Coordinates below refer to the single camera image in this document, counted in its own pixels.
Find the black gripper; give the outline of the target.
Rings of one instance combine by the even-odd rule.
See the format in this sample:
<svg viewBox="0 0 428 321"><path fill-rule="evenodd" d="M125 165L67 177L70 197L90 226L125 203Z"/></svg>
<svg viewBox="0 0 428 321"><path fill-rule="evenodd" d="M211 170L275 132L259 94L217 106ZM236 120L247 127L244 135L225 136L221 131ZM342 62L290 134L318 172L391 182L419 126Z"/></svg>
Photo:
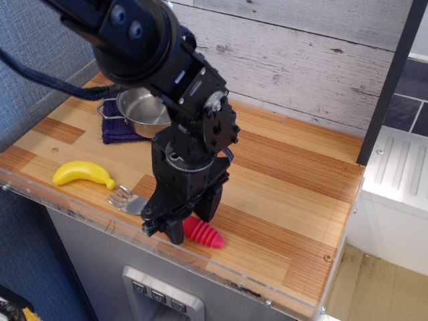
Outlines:
<svg viewBox="0 0 428 321"><path fill-rule="evenodd" d="M187 163L173 148L172 140L171 129L166 128L151 142L156 187L141 211L142 231L148 237L164 233L171 243L182 244L183 221L191 213L207 223L214 218L234 155L226 146L220 150L223 156L216 152L199 163Z"/></svg>

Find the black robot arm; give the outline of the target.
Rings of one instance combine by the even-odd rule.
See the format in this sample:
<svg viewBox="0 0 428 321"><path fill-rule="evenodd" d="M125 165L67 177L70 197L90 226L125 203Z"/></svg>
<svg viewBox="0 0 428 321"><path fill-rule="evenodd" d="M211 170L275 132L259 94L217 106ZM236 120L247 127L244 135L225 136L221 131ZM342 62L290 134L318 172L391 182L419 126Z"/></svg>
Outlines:
<svg viewBox="0 0 428 321"><path fill-rule="evenodd" d="M146 88L170 125L151 142L156 189L141 212L147 235L183 242L192 213L212 220L239 127L225 80L196 52L163 1L50 1L62 23L92 44L100 71L123 88Z"/></svg>

